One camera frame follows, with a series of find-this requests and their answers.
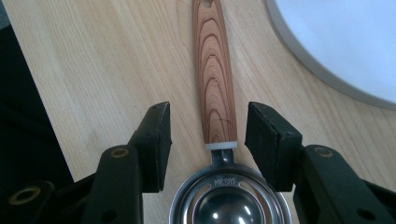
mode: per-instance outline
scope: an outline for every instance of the wood grain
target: wood grain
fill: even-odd
[[[177,189],[210,164],[194,69],[192,1],[3,3],[75,180],[95,172],[104,150],[126,144],[151,105],[171,103],[164,190],[144,195],[145,223],[168,223]],[[236,162],[255,167],[242,143],[248,102],[256,101],[284,116],[305,145],[338,150],[361,178],[396,191],[396,111],[356,101],[311,74],[276,36],[265,1],[221,3],[238,118]],[[285,195],[292,208],[291,194]]]
[[[195,0],[192,25],[205,143],[237,141],[233,76],[220,0]]]

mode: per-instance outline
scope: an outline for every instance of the brass rivet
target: brass rivet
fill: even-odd
[[[20,205],[20,204],[24,204],[24,203],[29,203],[34,198],[36,198],[40,194],[40,192],[41,192],[41,189],[39,187],[36,187],[36,186],[27,187],[27,188],[21,189],[20,191],[16,192],[11,197],[9,197],[8,202],[12,205]]]
[[[129,153],[129,150],[126,148],[116,148],[111,151],[111,156],[114,158],[120,158],[126,156]]]
[[[329,149],[325,148],[325,147],[315,147],[315,151],[321,157],[332,157],[332,152]]]

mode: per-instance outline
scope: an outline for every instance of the white circular plate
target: white circular plate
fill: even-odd
[[[396,110],[395,0],[267,0],[274,26],[315,75]]]

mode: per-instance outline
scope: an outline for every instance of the wooden table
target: wooden table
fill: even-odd
[[[167,223],[177,189],[210,163],[193,69],[191,1],[3,2],[76,181],[95,172],[105,149],[127,143],[151,105],[171,103],[165,189],[144,196],[146,223]],[[257,101],[288,119],[305,145],[333,147],[360,177],[396,190],[396,112],[351,99],[310,73],[276,36],[264,1],[222,7],[236,161],[256,167],[243,143],[248,102]]]

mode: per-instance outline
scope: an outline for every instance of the stainless steel bowl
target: stainless steel bowl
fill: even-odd
[[[212,165],[180,187],[169,223],[291,223],[291,217],[282,194],[272,192],[259,172],[234,163],[226,149],[212,151]]]

